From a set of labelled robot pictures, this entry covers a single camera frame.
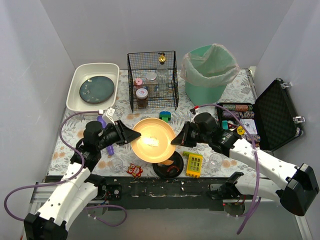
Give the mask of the yellow plate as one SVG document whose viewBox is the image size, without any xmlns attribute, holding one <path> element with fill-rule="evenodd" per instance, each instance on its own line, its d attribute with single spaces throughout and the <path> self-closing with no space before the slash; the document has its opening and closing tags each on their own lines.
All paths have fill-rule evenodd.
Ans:
<svg viewBox="0 0 320 240">
<path fill-rule="evenodd" d="M 171 141 L 176 137 L 173 128 L 158 118 L 139 121 L 133 130 L 141 136 L 131 142 L 131 148 L 141 160 L 158 164 L 168 160 L 176 150 Z"/>
</svg>

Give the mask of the small black plate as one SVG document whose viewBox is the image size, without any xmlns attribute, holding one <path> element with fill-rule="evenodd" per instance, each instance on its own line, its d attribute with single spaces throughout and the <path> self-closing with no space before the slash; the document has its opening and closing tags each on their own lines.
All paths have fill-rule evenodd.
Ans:
<svg viewBox="0 0 320 240">
<path fill-rule="evenodd" d="M 170 160 L 173 161 L 171 165 L 163 165 L 159 163 L 153 163 L 152 167 L 155 174 L 162 179 L 174 179 L 178 177 L 184 169 L 184 160 L 182 156 L 175 151 L 170 157 Z"/>
</svg>

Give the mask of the brown sauce jar white lid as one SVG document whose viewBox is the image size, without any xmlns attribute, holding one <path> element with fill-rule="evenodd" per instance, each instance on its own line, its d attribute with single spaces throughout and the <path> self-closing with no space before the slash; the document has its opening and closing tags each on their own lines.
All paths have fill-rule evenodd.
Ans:
<svg viewBox="0 0 320 240">
<path fill-rule="evenodd" d="M 139 88 L 135 92 L 137 105 L 140 108 L 146 108 L 148 105 L 148 90 L 145 88 Z"/>
</svg>

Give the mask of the blue ceramic plate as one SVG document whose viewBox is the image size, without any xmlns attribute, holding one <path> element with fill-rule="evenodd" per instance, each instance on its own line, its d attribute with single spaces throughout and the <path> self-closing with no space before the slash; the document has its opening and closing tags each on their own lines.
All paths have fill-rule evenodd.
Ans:
<svg viewBox="0 0 320 240">
<path fill-rule="evenodd" d="M 114 82 L 106 76 L 93 76 L 79 88 L 80 98 L 89 104 L 100 104 L 107 101 L 115 91 Z"/>
</svg>

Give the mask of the clear glass bottle gold cap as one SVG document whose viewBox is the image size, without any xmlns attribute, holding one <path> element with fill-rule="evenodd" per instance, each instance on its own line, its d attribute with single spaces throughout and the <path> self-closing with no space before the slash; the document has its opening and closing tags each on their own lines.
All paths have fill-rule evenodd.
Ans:
<svg viewBox="0 0 320 240">
<path fill-rule="evenodd" d="M 159 95 L 167 97 L 169 93 L 169 70 L 167 58 L 164 52 L 158 53 L 157 81 L 159 84 Z"/>
</svg>

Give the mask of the pink lid toothpick jar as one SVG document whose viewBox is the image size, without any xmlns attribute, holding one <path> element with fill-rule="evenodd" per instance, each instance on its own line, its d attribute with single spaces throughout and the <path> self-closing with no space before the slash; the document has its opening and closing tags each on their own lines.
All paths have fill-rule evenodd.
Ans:
<svg viewBox="0 0 320 240">
<path fill-rule="evenodd" d="M 143 87 L 143 80 L 141 78 L 136 78 L 133 80 L 134 86 L 136 89 L 140 89 Z"/>
</svg>

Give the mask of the silver lid pepper jar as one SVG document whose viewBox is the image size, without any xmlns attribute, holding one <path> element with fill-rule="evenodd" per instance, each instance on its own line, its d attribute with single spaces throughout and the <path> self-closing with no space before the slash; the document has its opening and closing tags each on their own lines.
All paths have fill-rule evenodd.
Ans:
<svg viewBox="0 0 320 240">
<path fill-rule="evenodd" d="M 149 96 L 156 97 L 158 93 L 158 75 L 154 71 L 149 71 L 145 75 L 145 82 L 148 88 Z"/>
</svg>

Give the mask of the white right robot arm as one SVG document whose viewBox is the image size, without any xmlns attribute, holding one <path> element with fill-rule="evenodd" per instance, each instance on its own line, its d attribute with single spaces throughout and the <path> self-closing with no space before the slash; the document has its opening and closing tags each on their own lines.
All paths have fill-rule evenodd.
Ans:
<svg viewBox="0 0 320 240">
<path fill-rule="evenodd" d="M 287 211 L 304 216 L 320 189 L 312 167 L 297 166 L 282 161 L 262 150 L 253 148 L 235 131 L 221 129 L 207 112 L 185 122 L 172 145 L 195 147 L 207 144 L 216 153 L 240 161 L 256 170 L 255 177 L 242 172 L 233 173 L 225 183 L 210 190 L 213 199 L 227 200 L 252 195 L 279 202 Z"/>
</svg>

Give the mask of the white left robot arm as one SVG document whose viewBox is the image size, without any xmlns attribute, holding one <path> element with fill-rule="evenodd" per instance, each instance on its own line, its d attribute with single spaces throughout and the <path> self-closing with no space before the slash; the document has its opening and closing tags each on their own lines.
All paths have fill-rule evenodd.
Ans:
<svg viewBox="0 0 320 240">
<path fill-rule="evenodd" d="M 101 159 L 101 151 L 113 144 L 123 146 L 131 143 L 140 136 L 121 120 L 106 127 L 96 120 L 87 123 L 61 183 L 36 213 L 25 217 L 26 238 L 67 239 L 70 226 L 88 203 L 96 197 L 104 197 L 108 192 L 105 178 L 92 173 Z"/>
</svg>

